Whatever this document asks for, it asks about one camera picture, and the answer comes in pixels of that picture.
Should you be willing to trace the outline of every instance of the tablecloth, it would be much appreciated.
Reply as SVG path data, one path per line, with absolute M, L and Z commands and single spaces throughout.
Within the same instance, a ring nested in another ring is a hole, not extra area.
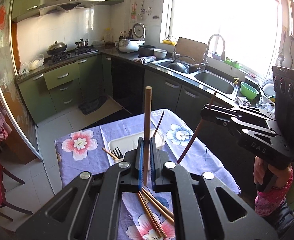
M 163 150 L 171 161 L 176 162 L 188 144 L 193 134 L 185 122 L 168 109 L 151 112 L 151 129 L 156 128 L 160 116 L 164 117 L 159 126 L 159 132 L 164 136 L 166 144 Z M 144 114 L 133 116 L 120 121 L 100 125 L 87 130 L 71 133 L 55 140 L 56 152 L 62 186 L 66 186 L 82 171 L 98 174 L 106 171 L 114 164 L 113 159 L 101 148 L 108 148 L 108 142 L 144 130 Z M 239 187 L 231 174 L 224 168 L 221 161 L 210 152 L 198 138 L 194 141 L 187 155 L 180 163 L 187 171 L 201 175 L 211 171 L 232 191 L 239 194 Z M 151 180 L 147 190 L 150 191 L 163 205 L 172 210 L 170 193 L 154 193 Z M 167 239 L 175 239 L 174 226 L 160 212 L 149 205 L 155 218 L 167 234 Z M 118 228 L 118 240 L 144 240 L 159 238 L 152 228 L 135 193 L 123 193 Z

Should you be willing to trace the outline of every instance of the pink sleeve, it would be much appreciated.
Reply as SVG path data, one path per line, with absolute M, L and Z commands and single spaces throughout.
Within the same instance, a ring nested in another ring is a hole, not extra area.
M 261 217 L 269 216 L 276 208 L 278 208 L 284 201 L 291 184 L 293 183 L 293 169 L 291 169 L 291 176 L 287 184 L 282 188 L 272 187 L 267 193 L 257 191 L 255 199 L 255 212 Z

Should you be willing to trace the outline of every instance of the rice cooker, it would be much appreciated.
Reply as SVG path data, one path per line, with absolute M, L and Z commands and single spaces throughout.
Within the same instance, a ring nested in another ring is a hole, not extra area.
M 122 39 L 119 43 L 119 50 L 121 52 L 135 52 L 138 51 L 139 46 L 145 43 L 146 29 L 142 23 L 135 23 L 132 27 L 133 40 Z

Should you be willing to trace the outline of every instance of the person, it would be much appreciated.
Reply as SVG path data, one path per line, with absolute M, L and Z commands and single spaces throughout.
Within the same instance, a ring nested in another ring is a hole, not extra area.
M 286 204 L 285 198 L 293 183 L 293 169 L 291 164 L 284 170 L 278 170 L 269 164 L 268 169 L 277 176 L 277 180 L 269 192 L 257 192 L 255 212 L 276 229 L 280 238 L 294 221 L 293 213 Z M 259 157 L 255 157 L 255 184 L 263 183 L 265 171 L 263 160 Z

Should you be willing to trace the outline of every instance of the double basin sink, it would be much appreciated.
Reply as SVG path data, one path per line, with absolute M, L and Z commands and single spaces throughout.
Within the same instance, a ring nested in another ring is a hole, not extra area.
M 197 83 L 206 86 L 212 90 L 216 90 L 218 93 L 224 95 L 225 97 L 231 99 L 231 100 L 235 100 L 236 99 L 236 95 L 238 92 L 238 86 L 234 85 L 232 82 L 214 74 L 211 73 L 207 70 L 205 71 L 201 71 L 198 70 L 196 68 L 193 68 L 192 71 L 190 71 L 191 73 L 185 74 L 185 73 L 181 73 L 179 71 L 173 70 L 168 68 L 168 65 L 170 63 L 172 63 L 172 59 L 163 59 L 163 60 L 159 60 L 159 61 L 154 61 L 152 62 L 152 64 L 166 68 L 170 71 L 179 73 L 180 75 L 187 77 L 193 81 L 196 81 Z M 185 65 L 189 65 L 186 62 L 182 62 L 182 61 L 176 61 L 176 62 L 180 62 L 182 64 Z

